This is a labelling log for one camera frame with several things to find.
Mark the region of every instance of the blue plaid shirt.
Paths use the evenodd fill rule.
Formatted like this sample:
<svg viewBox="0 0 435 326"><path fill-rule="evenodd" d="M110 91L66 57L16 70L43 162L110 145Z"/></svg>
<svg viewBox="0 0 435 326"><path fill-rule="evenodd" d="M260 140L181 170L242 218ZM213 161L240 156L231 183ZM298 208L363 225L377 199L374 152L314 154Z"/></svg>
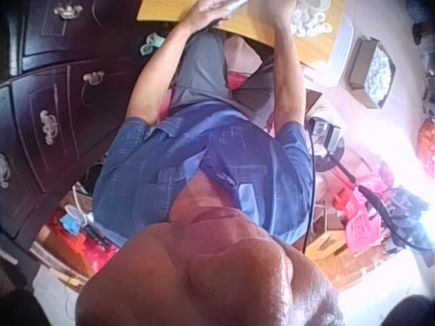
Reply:
<svg viewBox="0 0 435 326"><path fill-rule="evenodd" d="M270 235L292 244L305 233L313 178L303 127L290 122L273 139L219 102L183 108L156 127L125 121L94 193L100 231L122 246L142 228L168 221L199 169Z"/></svg>

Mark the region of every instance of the desk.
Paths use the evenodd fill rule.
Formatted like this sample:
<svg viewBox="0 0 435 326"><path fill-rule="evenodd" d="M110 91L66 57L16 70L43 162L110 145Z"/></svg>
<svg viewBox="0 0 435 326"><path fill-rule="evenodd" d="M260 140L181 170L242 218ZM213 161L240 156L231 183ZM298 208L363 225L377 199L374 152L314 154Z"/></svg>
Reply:
<svg viewBox="0 0 435 326"><path fill-rule="evenodd" d="M137 19L139 21L176 22L192 7L195 0L143 0ZM326 12L326 22L333 27L331 34L317 37L296 38L299 59L316 71L322 72L329 61L334 42L340 29L345 0L332 0L331 8ZM220 29L248 37L268 46L273 46L275 36L273 28L262 17L261 9L249 4Z"/></svg>

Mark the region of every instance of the neck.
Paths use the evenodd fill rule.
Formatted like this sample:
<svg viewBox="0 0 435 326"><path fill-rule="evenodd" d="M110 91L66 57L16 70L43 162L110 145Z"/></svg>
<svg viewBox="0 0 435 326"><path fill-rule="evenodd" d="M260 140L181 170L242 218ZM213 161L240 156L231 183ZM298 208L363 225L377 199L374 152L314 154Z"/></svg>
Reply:
<svg viewBox="0 0 435 326"><path fill-rule="evenodd" d="M169 214L169 221L190 223L215 207L234 207L234 200L228 191L200 170L178 195Z"/></svg>

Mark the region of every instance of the drawer handle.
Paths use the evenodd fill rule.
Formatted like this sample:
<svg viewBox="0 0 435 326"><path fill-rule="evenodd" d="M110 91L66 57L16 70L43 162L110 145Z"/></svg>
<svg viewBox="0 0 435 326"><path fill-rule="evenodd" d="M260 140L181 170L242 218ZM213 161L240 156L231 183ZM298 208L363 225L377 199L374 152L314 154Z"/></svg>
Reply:
<svg viewBox="0 0 435 326"><path fill-rule="evenodd" d="M7 189L11 179L11 169L3 154L0 153L0 187Z"/></svg>
<svg viewBox="0 0 435 326"><path fill-rule="evenodd" d="M54 115L48 115L46 110L41 111L39 117L41 118L41 122L43 124L42 131L44 134L46 134L46 144L51 146L53 145L54 139L58 134L56 117Z"/></svg>
<svg viewBox="0 0 435 326"><path fill-rule="evenodd" d="M80 16L80 12L83 10L81 5L68 5L66 7L54 8L54 14L59 15L62 19L72 20Z"/></svg>
<svg viewBox="0 0 435 326"><path fill-rule="evenodd" d="M94 71L93 73L87 73L83 76L83 80L88 82L91 86L101 84L104 77L104 71Z"/></svg>

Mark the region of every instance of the dark wooden cabinet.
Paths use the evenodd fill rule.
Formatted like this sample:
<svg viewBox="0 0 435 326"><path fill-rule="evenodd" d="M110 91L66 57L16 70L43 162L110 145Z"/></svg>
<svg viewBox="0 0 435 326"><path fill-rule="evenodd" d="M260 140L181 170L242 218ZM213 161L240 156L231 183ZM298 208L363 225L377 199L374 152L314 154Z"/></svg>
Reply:
<svg viewBox="0 0 435 326"><path fill-rule="evenodd" d="M0 225L15 236L41 195L12 116L10 89L0 89Z"/></svg>
<svg viewBox="0 0 435 326"><path fill-rule="evenodd" d="M119 129L142 66L141 61L132 58L68 65L71 120L81 155Z"/></svg>
<svg viewBox="0 0 435 326"><path fill-rule="evenodd" d="M74 49L88 44L99 29L91 1L30 1L24 55Z"/></svg>
<svg viewBox="0 0 435 326"><path fill-rule="evenodd" d="M12 93L24 152L39 186L48 192L79 158L71 128L67 67L14 80Z"/></svg>
<svg viewBox="0 0 435 326"><path fill-rule="evenodd" d="M24 251L109 149L146 62L139 48L165 28L136 21L141 0L16 3L2 12L16 73L0 85L0 248L31 285L37 264Z"/></svg>
<svg viewBox="0 0 435 326"><path fill-rule="evenodd" d="M145 24L140 0L38 0L29 3L23 70L102 56L139 57Z"/></svg>

